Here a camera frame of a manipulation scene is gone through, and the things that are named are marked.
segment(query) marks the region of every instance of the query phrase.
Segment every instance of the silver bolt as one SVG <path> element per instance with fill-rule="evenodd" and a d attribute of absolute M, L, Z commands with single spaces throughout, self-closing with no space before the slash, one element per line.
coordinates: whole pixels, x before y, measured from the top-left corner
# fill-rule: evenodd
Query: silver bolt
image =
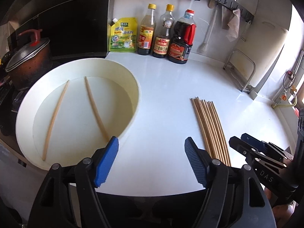
<path fill-rule="evenodd" d="M 58 163 L 55 163 L 55 164 L 52 165 L 52 169 L 57 170 L 59 168 L 59 166 L 60 165 Z"/>
<path fill-rule="evenodd" d="M 91 158 L 84 158 L 83 160 L 82 160 L 82 162 L 84 163 L 84 164 L 89 164 L 89 163 L 91 163 Z"/>
<path fill-rule="evenodd" d="M 244 169 L 245 170 L 251 170 L 251 166 L 249 164 L 244 164 Z"/>
<path fill-rule="evenodd" d="M 218 159 L 214 159 L 214 160 L 212 160 L 212 163 L 215 165 L 220 165 L 221 161 L 219 161 Z"/>

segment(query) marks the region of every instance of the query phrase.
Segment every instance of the yellow hose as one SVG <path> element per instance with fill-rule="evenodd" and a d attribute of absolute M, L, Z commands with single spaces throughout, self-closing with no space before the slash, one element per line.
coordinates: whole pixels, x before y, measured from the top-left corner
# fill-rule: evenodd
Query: yellow hose
<path fill-rule="evenodd" d="M 272 104 L 271 107 L 272 108 L 277 108 L 277 107 L 294 107 L 298 102 L 298 98 L 297 98 L 297 95 L 294 94 L 294 103 L 293 104 L 279 104 L 278 103 L 275 103 L 275 104 Z"/>

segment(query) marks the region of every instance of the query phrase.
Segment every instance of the white countertop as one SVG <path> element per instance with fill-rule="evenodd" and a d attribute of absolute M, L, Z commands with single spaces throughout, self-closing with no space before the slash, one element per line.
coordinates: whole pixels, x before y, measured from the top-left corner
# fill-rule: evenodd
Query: white countertop
<path fill-rule="evenodd" d="M 139 111 L 127 141 L 120 145 L 98 192 L 124 196 L 163 196 L 203 189 L 195 178 L 184 141 L 204 148 L 190 98 L 213 101 L 227 141 L 248 133 L 283 149 L 289 142 L 274 110 L 250 99 L 219 67 L 188 60 L 185 65 L 136 53 L 109 53 L 128 68 L 141 87 Z M 233 167 L 245 157 L 229 147 Z"/>

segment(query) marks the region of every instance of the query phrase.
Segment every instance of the soy sauce bottle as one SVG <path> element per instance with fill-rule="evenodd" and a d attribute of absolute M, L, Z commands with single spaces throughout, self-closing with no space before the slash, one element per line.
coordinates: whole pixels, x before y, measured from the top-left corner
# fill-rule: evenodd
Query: soy sauce bottle
<path fill-rule="evenodd" d="M 156 5 L 150 3 L 148 12 L 140 24 L 137 50 L 140 55 L 149 55 L 151 53 L 152 38 L 156 27 L 154 9 L 156 9 Z"/>
<path fill-rule="evenodd" d="M 188 61 L 196 29 L 193 16 L 194 11 L 187 9 L 185 15 L 174 26 L 168 50 L 168 59 L 171 62 L 185 64 Z"/>
<path fill-rule="evenodd" d="M 170 29 L 174 23 L 174 17 L 172 11 L 174 6 L 168 4 L 166 8 L 166 13 L 161 16 L 162 26 L 159 34 L 157 35 L 154 43 L 154 48 L 152 56 L 157 58 L 164 58 L 168 51 L 168 46 L 170 42 Z"/>

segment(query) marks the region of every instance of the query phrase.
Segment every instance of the human hand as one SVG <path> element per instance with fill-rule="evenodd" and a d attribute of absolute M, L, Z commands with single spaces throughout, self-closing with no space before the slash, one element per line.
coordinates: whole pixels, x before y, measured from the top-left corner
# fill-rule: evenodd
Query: human hand
<path fill-rule="evenodd" d="M 265 188 L 264 192 L 266 194 L 267 199 L 270 200 L 272 192 L 268 188 Z M 282 228 L 287 223 L 294 210 L 295 201 L 293 201 L 291 205 L 285 204 L 273 207 L 272 212 L 277 223 L 277 228 Z"/>

